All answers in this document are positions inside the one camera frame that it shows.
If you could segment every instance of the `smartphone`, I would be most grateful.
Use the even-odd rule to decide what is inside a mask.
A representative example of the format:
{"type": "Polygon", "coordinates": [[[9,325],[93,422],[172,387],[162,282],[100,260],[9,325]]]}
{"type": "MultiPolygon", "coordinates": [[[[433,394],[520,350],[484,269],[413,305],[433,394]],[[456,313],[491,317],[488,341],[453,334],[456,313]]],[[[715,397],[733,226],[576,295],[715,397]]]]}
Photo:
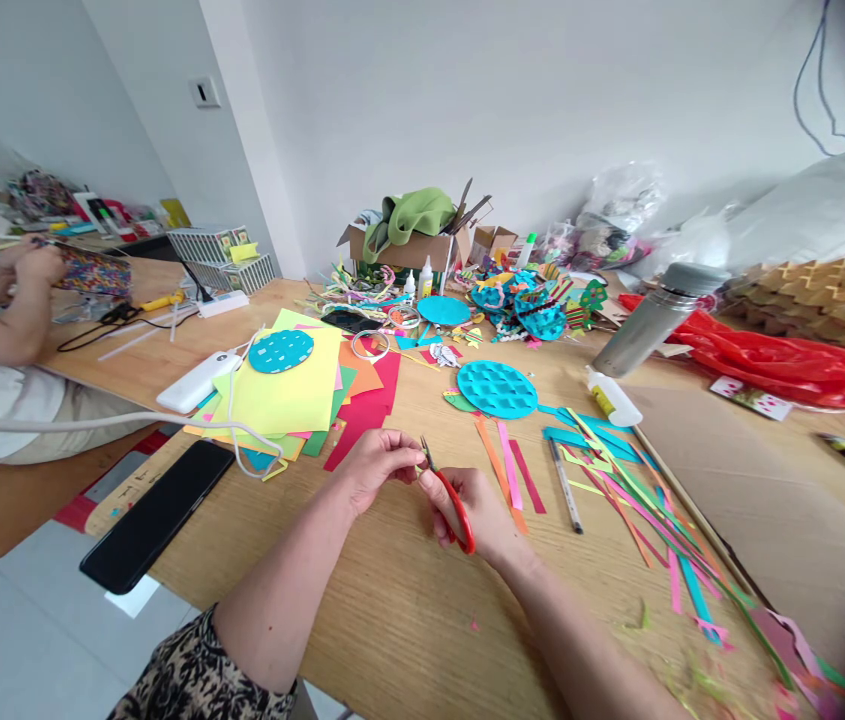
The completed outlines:
{"type": "Polygon", "coordinates": [[[348,310],[333,310],[322,318],[322,322],[335,325],[335,327],[342,328],[350,333],[360,333],[364,330],[378,330],[382,327],[382,323],[378,320],[372,320],[371,318],[348,310]]]}
{"type": "Polygon", "coordinates": [[[111,593],[129,592],[234,460],[231,450],[196,442],[99,540],[79,570],[111,593]]]}

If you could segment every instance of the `hand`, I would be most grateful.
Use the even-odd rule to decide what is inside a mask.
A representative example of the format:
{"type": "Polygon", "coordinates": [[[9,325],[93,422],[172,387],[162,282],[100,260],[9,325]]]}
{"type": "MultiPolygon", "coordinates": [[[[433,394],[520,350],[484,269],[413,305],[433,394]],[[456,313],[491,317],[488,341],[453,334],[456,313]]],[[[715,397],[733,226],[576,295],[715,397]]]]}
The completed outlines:
{"type": "Polygon", "coordinates": [[[23,255],[35,250],[39,246],[35,243],[35,238],[38,235],[23,235],[21,242],[18,245],[13,245],[0,252],[0,269],[14,270],[15,264],[22,258],[23,255]]]}
{"type": "Polygon", "coordinates": [[[55,285],[65,275],[62,252],[55,245],[46,245],[22,255],[15,264],[20,280],[42,281],[55,285]]]}
{"type": "Polygon", "coordinates": [[[416,466],[424,464],[422,447],[401,430],[366,430],[331,479],[349,486],[352,505],[361,515],[387,480],[408,485],[415,481],[416,466]]]}
{"type": "MultiPolygon", "coordinates": [[[[475,536],[475,552],[495,567],[503,558],[517,551],[524,540],[488,478],[475,468],[442,468],[442,474],[452,483],[465,507],[475,536]]],[[[451,545],[449,527],[456,537],[464,538],[459,516],[442,481],[431,470],[423,470],[419,475],[419,486],[432,504],[439,545],[444,548],[451,545]]]]}

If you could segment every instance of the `wall switch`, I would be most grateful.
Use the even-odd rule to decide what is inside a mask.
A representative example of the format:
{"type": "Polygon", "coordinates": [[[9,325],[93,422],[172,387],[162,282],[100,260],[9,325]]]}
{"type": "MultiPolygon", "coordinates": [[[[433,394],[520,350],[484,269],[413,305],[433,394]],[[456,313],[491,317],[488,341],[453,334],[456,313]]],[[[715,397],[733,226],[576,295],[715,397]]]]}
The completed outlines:
{"type": "Polygon", "coordinates": [[[215,82],[208,75],[189,80],[189,91],[198,108],[222,107],[215,92],[215,82]]]}

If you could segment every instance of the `red scissors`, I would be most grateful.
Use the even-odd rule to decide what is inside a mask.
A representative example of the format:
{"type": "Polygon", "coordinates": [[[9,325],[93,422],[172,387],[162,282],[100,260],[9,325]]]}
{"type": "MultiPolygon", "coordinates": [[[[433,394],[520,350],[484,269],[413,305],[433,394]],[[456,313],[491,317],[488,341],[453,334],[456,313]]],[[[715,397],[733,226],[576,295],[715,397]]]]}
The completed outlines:
{"type": "Polygon", "coordinates": [[[471,555],[475,552],[475,535],[472,534],[472,526],[469,525],[469,516],[465,513],[465,507],[462,505],[462,500],[459,499],[459,494],[455,491],[455,488],[452,487],[452,483],[448,481],[445,475],[442,474],[442,471],[436,467],[435,462],[432,460],[432,451],[429,450],[429,444],[425,442],[425,438],[422,438],[422,451],[425,453],[426,460],[429,461],[429,470],[435,473],[435,476],[442,481],[442,484],[445,486],[445,491],[449,494],[449,497],[452,498],[452,505],[455,507],[455,513],[459,516],[459,522],[462,523],[462,529],[465,531],[465,544],[455,536],[455,533],[452,531],[452,526],[446,522],[446,530],[449,532],[449,542],[457,542],[459,543],[459,547],[462,548],[462,552],[466,555],[471,555]]]}

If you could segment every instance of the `metal water bottle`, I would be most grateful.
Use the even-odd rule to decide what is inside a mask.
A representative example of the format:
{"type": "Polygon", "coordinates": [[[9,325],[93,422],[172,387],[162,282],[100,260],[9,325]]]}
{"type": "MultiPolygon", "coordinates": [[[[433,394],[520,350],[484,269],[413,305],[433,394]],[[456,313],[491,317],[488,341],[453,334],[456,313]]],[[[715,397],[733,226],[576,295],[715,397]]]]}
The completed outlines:
{"type": "Polygon", "coordinates": [[[624,377],[641,365],[692,314],[699,299],[728,280],[729,273],[708,265],[672,263],[659,287],[622,323],[592,367],[609,377],[624,377]]]}

